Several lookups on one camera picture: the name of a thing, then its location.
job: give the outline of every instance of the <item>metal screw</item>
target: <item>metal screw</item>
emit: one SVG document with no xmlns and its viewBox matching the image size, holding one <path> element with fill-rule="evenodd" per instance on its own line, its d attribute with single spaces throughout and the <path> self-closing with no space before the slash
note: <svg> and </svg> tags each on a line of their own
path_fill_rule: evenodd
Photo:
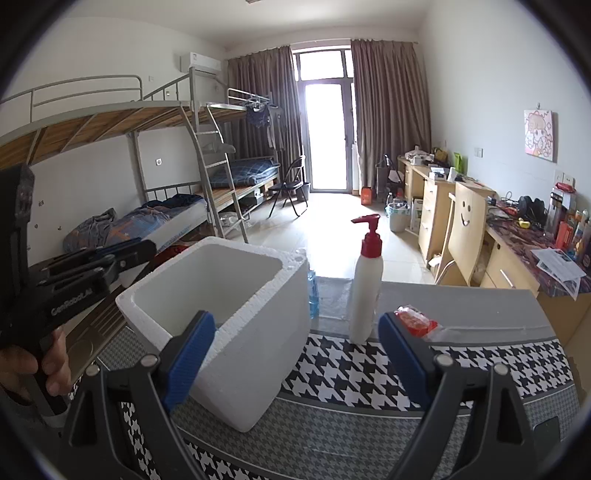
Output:
<svg viewBox="0 0 591 480">
<path fill-rule="evenodd" d="M 495 364 L 493 368 L 495 369 L 495 372 L 497 372 L 499 375 L 506 375 L 509 373 L 509 369 L 505 364 Z"/>
<path fill-rule="evenodd" d="M 148 355 L 144 355 L 139 363 L 142 364 L 142 367 L 151 368 L 158 363 L 158 357 L 149 353 Z"/>
<path fill-rule="evenodd" d="M 89 365 L 86 368 L 86 375 L 88 375 L 89 377 L 94 377 L 95 375 L 98 375 L 99 372 L 100 372 L 100 368 L 96 364 Z"/>
<path fill-rule="evenodd" d="M 440 353 L 435 357 L 435 361 L 442 367 L 450 367 L 453 365 L 453 358 L 445 353 Z"/>
</svg>

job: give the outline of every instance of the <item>red snack package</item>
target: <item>red snack package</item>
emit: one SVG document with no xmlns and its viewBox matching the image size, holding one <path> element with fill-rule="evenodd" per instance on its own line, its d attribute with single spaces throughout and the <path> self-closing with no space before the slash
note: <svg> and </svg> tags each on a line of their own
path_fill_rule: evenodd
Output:
<svg viewBox="0 0 591 480">
<path fill-rule="evenodd" d="M 430 320 L 413 306 L 400 307 L 394 312 L 396 317 L 405 325 L 411 335 L 421 338 L 437 328 L 435 320 Z"/>
</svg>

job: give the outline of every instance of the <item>water bottle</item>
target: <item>water bottle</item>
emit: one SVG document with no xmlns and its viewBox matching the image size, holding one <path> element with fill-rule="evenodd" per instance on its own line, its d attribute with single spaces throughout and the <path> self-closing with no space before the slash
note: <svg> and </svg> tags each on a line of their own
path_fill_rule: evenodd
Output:
<svg viewBox="0 0 591 480">
<path fill-rule="evenodd" d="M 308 303 L 310 304 L 310 318 L 315 319 L 320 314 L 320 297 L 318 295 L 318 282 L 316 272 L 308 270 Z"/>
</svg>

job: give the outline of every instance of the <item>desk mat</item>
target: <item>desk mat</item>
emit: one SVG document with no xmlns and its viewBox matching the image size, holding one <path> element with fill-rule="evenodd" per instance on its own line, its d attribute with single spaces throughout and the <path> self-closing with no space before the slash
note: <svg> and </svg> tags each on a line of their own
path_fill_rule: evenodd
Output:
<svg viewBox="0 0 591 480">
<path fill-rule="evenodd" d="M 557 416 L 563 438 L 579 404 L 557 339 L 517 345 L 433 345 L 465 366 L 503 362 L 524 399 L 532 426 Z M 99 355 L 109 369 L 136 363 L 144 348 L 124 328 Z M 434 478 L 448 475 L 467 427 L 460 411 Z M 129 439 L 146 477 L 158 479 L 132 404 L 122 405 Z M 378 342 L 356 346 L 311 332 L 278 397 L 255 427 L 240 433 L 192 398 L 173 413 L 187 447 L 211 479 L 385 478 L 420 422 Z"/>
</svg>

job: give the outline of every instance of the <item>bedding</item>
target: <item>bedding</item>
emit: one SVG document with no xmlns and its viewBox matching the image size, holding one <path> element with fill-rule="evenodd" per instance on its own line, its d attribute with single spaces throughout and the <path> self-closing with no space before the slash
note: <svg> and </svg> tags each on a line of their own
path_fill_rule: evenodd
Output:
<svg viewBox="0 0 591 480">
<path fill-rule="evenodd" d="M 199 195 L 179 193 L 165 201 L 146 202 L 120 219 L 114 209 L 109 209 L 103 215 L 85 220 L 68 233 L 63 241 L 64 252 L 109 247 L 132 238 L 145 238 L 199 201 L 205 202 Z"/>
<path fill-rule="evenodd" d="M 253 160 L 234 160 L 230 162 L 230 171 L 236 187 L 248 187 L 256 185 L 277 174 L 279 164 L 272 157 L 255 158 Z M 226 171 L 220 171 L 210 175 L 209 181 L 214 189 L 228 188 Z"/>
</svg>

